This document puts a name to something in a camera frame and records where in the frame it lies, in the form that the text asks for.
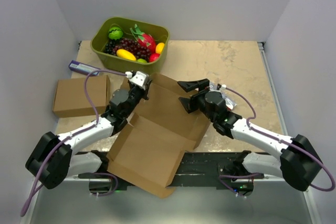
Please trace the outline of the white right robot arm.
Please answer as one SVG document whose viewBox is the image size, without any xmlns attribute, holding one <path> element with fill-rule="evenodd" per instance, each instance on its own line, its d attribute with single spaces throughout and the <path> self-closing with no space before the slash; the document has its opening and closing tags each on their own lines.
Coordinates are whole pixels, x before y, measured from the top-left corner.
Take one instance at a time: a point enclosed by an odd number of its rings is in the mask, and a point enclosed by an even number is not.
<svg viewBox="0 0 336 224">
<path fill-rule="evenodd" d="M 223 177 L 248 178 L 249 175 L 269 174 L 283 178 L 287 184 L 305 191 L 321 170 L 322 161 L 310 141 L 303 135 L 285 136 L 254 125 L 249 119 L 230 111 L 221 93 L 225 86 L 212 88 L 208 79 L 178 81 L 185 92 L 196 90 L 189 98 L 179 100 L 187 113 L 201 111 L 223 136 L 249 143 L 267 154 L 245 152 L 234 161 Z"/>
</svg>

